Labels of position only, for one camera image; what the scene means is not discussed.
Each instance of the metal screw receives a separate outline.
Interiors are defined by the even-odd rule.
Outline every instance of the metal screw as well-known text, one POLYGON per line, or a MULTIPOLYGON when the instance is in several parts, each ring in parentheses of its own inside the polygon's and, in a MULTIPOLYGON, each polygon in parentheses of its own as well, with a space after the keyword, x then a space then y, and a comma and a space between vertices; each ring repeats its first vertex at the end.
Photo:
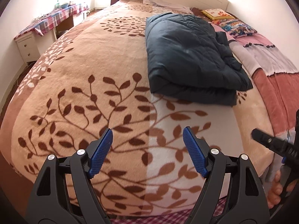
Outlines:
POLYGON ((219 154, 219 150, 213 148, 213 149, 211 150, 211 153, 214 154, 214 155, 217 155, 217 154, 219 154))
POLYGON ((77 151, 77 154, 78 155, 83 155, 85 153, 85 150, 84 149, 80 149, 77 151))
POLYGON ((247 156, 246 154, 242 154, 242 155, 241 155, 241 158, 242 158, 243 160, 248 160, 248 156, 247 156))
POLYGON ((54 158, 55 158, 55 155, 53 155, 53 154, 51 154, 51 155, 48 156, 49 160, 53 160, 54 158))

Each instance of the pillow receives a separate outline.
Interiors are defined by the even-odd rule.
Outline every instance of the pillow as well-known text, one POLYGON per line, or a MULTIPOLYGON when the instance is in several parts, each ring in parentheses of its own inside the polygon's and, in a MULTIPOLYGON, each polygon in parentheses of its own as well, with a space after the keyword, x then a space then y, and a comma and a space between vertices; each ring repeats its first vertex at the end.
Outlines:
POLYGON ((202 9, 198 9, 196 7, 192 7, 191 11, 194 13, 195 16, 198 16, 200 18, 202 18, 203 20, 207 21, 207 22, 211 22, 211 20, 202 13, 202 9))
POLYGON ((224 19, 224 20, 216 20, 212 22, 213 24, 219 26, 224 31, 226 31, 229 35, 235 37, 243 37, 248 35, 253 35, 257 33, 257 31, 245 24, 240 19, 224 19))
POLYGON ((202 13, 211 20, 234 19, 232 15, 220 8, 203 10, 202 13))

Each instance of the bowl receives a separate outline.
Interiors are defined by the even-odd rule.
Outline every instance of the bowl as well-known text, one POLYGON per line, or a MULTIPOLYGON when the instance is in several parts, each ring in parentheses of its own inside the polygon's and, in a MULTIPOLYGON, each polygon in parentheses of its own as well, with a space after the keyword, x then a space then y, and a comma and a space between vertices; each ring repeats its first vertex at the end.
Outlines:
POLYGON ((65 8, 68 7, 68 5, 69 5, 69 3, 64 3, 64 4, 62 4, 60 7, 61 7, 62 9, 65 9, 65 8))

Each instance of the human hand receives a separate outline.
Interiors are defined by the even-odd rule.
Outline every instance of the human hand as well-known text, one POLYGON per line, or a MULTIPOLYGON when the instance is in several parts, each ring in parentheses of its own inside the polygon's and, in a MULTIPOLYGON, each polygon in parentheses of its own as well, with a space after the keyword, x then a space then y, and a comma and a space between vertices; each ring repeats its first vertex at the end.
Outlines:
MULTIPOLYGON (((281 178, 281 172, 280 170, 278 170, 275 174, 275 178, 272 182, 272 187, 268 192, 268 196, 267 196, 267 202, 268 202, 268 207, 269 209, 272 209, 275 205, 279 204, 279 202, 281 201, 280 195, 282 193, 283 190, 283 186, 280 184, 280 178, 281 178)), ((292 183, 290 183, 287 187, 287 192, 292 192, 297 180, 294 180, 292 183)))

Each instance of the colorful pillowcase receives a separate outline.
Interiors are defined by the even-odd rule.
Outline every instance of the colorful pillowcase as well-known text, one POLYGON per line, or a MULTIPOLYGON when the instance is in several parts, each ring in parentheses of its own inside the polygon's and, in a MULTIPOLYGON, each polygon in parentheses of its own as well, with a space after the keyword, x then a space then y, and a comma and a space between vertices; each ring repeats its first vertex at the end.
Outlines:
POLYGON ((257 33, 257 31, 253 27, 249 26, 248 24, 245 24, 240 19, 216 20, 212 23, 219 26, 224 31, 228 32, 229 35, 231 35, 234 38, 253 35, 257 33))
POLYGON ((202 13, 212 21, 222 19, 235 19, 235 17, 233 17, 231 14, 223 11, 220 8, 202 10, 202 13))

